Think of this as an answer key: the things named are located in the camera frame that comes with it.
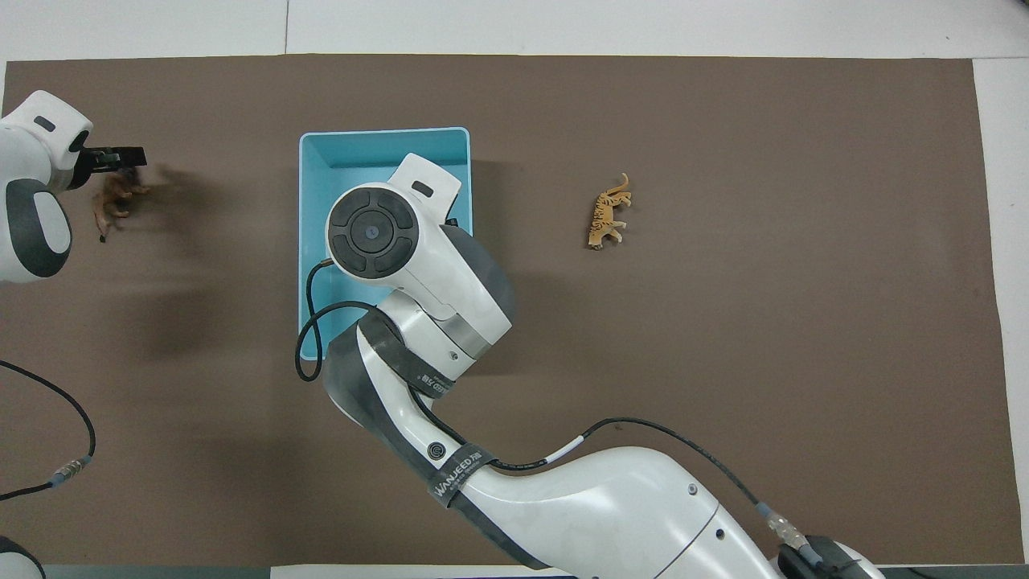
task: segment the tiger figurine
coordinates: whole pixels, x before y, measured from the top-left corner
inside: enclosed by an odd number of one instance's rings
[[[626,190],[629,186],[629,176],[622,173],[625,180],[620,185],[609,188],[597,196],[597,203],[593,209],[593,224],[590,225],[590,247],[600,249],[604,237],[610,234],[615,241],[622,241],[622,233],[614,227],[626,227],[626,221],[614,220],[614,208],[623,203],[626,207],[632,206],[632,191]]]

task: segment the light blue plastic tray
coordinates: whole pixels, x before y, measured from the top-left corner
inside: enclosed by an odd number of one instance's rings
[[[466,129],[308,133],[300,137],[297,330],[308,321],[305,301],[308,272],[328,256],[325,219],[332,204],[354,186],[388,179],[409,152],[428,158],[461,180],[461,191],[450,217],[471,233],[471,148]],[[341,300],[378,304],[387,294],[389,289],[360,283],[335,266],[315,275],[312,292],[315,311]],[[319,320],[323,348],[362,314],[343,310]],[[314,333],[309,332],[300,356],[304,360],[314,360],[316,354]]]

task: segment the brown animal figurine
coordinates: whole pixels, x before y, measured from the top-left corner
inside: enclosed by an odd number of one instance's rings
[[[626,226],[626,221],[614,220],[614,208],[623,203],[626,207],[632,206],[632,191],[626,190],[629,186],[629,176],[622,173],[625,182],[620,185],[609,188],[597,196],[597,204],[593,209],[593,224],[590,225],[590,247],[600,249],[601,242],[605,236],[610,234],[615,241],[622,241],[622,233],[614,227]]]
[[[104,188],[93,195],[93,216],[97,219],[100,230],[100,242],[107,242],[107,232],[111,221],[107,215],[125,218],[129,216],[129,201],[133,194],[150,192],[150,187],[143,186],[139,181],[139,172],[135,167],[122,167],[104,178]]]

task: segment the velcro strap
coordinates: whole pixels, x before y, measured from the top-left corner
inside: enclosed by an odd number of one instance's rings
[[[450,508],[451,501],[464,486],[468,477],[494,459],[488,450],[476,444],[466,443],[451,455],[436,474],[429,479],[429,495],[443,507]]]
[[[364,316],[357,326],[379,358],[418,392],[439,399],[454,388],[454,381],[409,351],[378,316]]]

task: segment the round gray control panel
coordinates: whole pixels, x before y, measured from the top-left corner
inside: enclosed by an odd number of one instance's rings
[[[400,269],[418,245],[411,205],[382,187],[359,187],[341,197],[328,218],[332,258],[348,272],[378,279]]]

